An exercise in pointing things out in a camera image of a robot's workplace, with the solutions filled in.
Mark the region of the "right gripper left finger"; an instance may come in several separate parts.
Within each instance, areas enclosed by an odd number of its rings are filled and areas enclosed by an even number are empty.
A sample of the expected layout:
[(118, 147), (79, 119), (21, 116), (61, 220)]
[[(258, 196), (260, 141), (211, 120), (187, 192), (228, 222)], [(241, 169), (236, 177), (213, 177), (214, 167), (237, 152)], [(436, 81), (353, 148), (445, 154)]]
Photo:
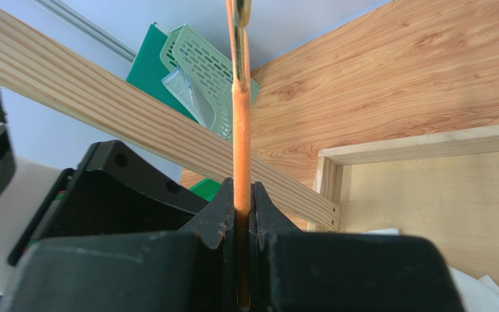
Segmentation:
[(177, 231), (42, 240), (0, 311), (234, 311), (232, 186)]

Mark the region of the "white tank top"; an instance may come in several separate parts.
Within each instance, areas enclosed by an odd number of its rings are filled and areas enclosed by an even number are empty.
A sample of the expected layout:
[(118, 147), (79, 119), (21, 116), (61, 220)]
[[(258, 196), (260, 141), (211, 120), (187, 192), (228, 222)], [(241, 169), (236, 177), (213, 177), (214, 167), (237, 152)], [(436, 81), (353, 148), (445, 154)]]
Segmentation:
[(363, 311), (499, 311), (499, 286), (447, 266), (434, 245), (397, 228), (364, 232), (352, 299)]

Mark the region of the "orange velvet hanger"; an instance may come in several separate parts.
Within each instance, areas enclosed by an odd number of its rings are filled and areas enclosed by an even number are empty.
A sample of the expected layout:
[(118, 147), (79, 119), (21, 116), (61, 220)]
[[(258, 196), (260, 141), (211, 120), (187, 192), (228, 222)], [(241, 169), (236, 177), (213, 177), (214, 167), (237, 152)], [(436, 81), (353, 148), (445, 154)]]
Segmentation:
[(251, 1), (227, 1), (227, 20), (233, 64), (233, 205), (237, 247), (237, 304), (249, 311), (251, 302), (249, 215), (251, 207), (251, 78), (246, 27)]

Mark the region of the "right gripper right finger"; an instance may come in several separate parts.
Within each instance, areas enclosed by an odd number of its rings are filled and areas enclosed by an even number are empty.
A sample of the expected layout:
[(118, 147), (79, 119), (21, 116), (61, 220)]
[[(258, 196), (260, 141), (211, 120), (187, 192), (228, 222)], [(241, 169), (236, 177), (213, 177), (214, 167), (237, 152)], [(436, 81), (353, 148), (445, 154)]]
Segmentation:
[(422, 237), (305, 232), (252, 186), (252, 311), (462, 311), (446, 261)]

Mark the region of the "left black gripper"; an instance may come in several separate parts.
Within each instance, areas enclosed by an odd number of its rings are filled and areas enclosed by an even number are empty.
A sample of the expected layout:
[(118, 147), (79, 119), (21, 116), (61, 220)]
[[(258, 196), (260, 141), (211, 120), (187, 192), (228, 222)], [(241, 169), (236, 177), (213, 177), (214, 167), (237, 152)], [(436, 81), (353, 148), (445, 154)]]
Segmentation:
[(7, 263), (50, 237), (175, 231), (207, 204), (123, 142), (96, 142), (76, 169), (61, 171)]

